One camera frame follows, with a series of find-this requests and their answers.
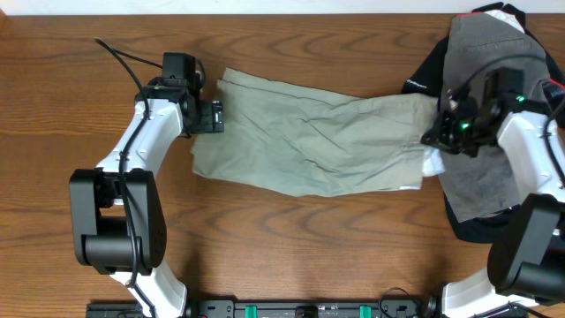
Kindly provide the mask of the khaki green shorts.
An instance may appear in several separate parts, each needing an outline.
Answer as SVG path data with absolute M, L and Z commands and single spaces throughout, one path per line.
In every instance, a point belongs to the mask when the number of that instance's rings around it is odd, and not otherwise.
M 200 135 L 195 174 L 290 196 L 418 190 L 444 172 L 421 144 L 436 99 L 358 98 L 226 69 L 216 82 L 225 130 Z

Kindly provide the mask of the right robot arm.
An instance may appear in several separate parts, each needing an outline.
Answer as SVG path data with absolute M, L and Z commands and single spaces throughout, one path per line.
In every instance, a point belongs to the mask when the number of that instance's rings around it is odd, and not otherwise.
M 533 101 L 523 90 L 522 71 L 495 69 L 486 75 L 481 105 L 460 101 L 422 136 L 423 144 L 450 154 L 500 147 L 522 200 L 486 267 L 446 284 L 428 300 L 424 317 L 538 317 L 537 306 L 564 300 L 564 154 L 556 132 L 564 107 Z

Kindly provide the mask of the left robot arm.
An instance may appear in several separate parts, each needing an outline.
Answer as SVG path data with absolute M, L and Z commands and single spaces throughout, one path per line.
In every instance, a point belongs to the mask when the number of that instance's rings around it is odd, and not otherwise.
M 139 88 L 134 116 L 114 149 L 69 181 L 75 255 L 124 285 L 132 303 L 87 305 L 88 317 L 196 317 L 197 304 L 164 255 L 167 227 L 156 175 L 173 141 L 222 133 L 223 107 L 203 100 L 200 60 L 166 52 L 162 74 Z

